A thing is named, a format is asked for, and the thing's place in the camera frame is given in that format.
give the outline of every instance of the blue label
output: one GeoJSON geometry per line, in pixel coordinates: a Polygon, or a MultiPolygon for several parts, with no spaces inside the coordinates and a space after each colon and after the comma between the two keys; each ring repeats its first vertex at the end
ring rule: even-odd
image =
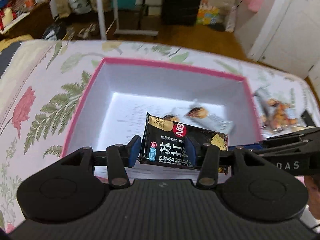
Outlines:
{"type": "Polygon", "coordinates": [[[156,148],[151,147],[149,151],[149,160],[154,162],[156,159],[156,148]]]}

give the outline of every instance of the floral tablecloth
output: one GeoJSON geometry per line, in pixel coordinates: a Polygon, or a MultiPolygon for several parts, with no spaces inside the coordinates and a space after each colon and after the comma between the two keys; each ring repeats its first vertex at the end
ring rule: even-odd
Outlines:
{"type": "Polygon", "coordinates": [[[90,76],[103,57],[152,59],[205,67],[247,77],[251,91],[320,114],[305,81],[260,65],[166,45],[121,41],[25,41],[0,79],[0,227],[12,231],[24,217],[19,184],[61,156],[70,120],[90,76]]]}

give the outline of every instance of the white door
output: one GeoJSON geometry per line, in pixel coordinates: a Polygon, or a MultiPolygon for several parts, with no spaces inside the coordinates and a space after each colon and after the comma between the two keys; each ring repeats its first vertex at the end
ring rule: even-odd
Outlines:
{"type": "Polygon", "coordinates": [[[291,0],[260,62],[305,78],[320,59],[320,0],[291,0]]]}

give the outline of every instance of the black snack package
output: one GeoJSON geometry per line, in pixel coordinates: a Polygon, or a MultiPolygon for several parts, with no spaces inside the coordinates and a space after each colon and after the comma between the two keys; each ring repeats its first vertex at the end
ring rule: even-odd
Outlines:
{"type": "Polygon", "coordinates": [[[185,151],[185,136],[192,136],[198,143],[217,145],[228,150],[228,135],[191,125],[155,117],[147,113],[146,127],[139,161],[173,168],[196,167],[195,156],[185,151]]]}

